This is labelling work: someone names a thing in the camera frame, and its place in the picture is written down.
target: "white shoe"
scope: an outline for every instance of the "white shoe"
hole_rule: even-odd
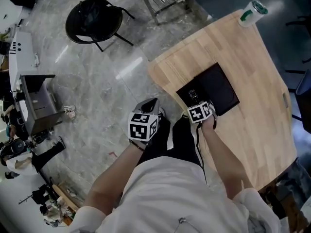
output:
[[[188,114],[188,111],[183,111],[180,115],[180,118],[182,117],[186,117],[186,118],[189,118],[189,114]]]
[[[165,110],[164,110],[162,107],[159,108],[159,117],[160,117],[161,115],[162,115],[163,117],[165,117]]]

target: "marble floor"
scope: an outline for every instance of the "marble floor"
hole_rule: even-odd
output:
[[[116,37],[100,43],[79,45],[68,39],[66,18],[81,0],[40,0],[22,29],[33,35],[40,73],[56,74],[51,90],[58,104],[76,106],[73,121],[55,127],[55,136],[63,137],[67,149],[44,167],[46,176],[58,183],[66,181],[84,198],[91,184],[128,146],[127,117],[138,102],[160,99],[171,122],[181,114],[180,107],[147,73],[149,61],[208,24],[207,14],[186,13],[174,6],[159,16],[156,26],[142,0],[108,0],[126,8],[136,17],[123,14],[118,31],[134,43],[131,47]],[[45,141],[41,153],[52,146]],[[210,180],[217,178],[210,172]]]

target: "black cord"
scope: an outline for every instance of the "black cord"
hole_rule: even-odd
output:
[[[202,123],[199,122],[198,126],[196,127],[196,148],[198,149],[198,152],[199,152],[199,155],[200,155],[200,158],[201,158],[201,161],[202,161],[202,170],[203,170],[203,173],[204,173],[204,177],[205,177],[205,182],[207,184],[207,180],[206,180],[206,175],[205,175],[205,170],[204,170],[204,160],[203,160],[203,157],[202,157],[202,154],[201,154],[201,151],[200,151],[200,148],[199,148],[199,142],[200,142],[200,137],[199,137],[199,128],[202,126]]]

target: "white sleeve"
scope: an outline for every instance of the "white sleeve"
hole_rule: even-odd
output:
[[[69,226],[69,233],[93,233],[101,226],[105,217],[106,215],[102,211],[94,207],[81,207]]]
[[[234,202],[243,204],[249,211],[252,217],[264,221],[269,225],[272,233],[279,233],[281,230],[281,223],[279,218],[275,215],[272,209],[262,200],[258,191],[254,188],[247,188],[238,193]]]
[[[15,158],[7,160],[5,163],[6,163],[7,168],[10,169],[11,171],[16,170],[15,169],[16,159]]]

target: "wooden board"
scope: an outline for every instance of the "wooden board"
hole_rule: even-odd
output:
[[[186,110],[176,91],[220,64],[240,104],[218,117],[216,132],[242,161],[253,186],[261,189],[296,158],[292,108],[287,86],[257,27],[238,24],[241,13],[229,14],[179,42],[151,62],[149,74]],[[215,168],[204,140],[200,146],[205,161]]]
[[[66,202],[66,204],[75,212],[77,212],[79,210],[79,206],[72,201],[70,195],[63,191],[62,189],[60,189],[57,185],[53,184],[53,189],[54,191],[58,194],[58,196],[62,197],[64,199],[64,201]]]

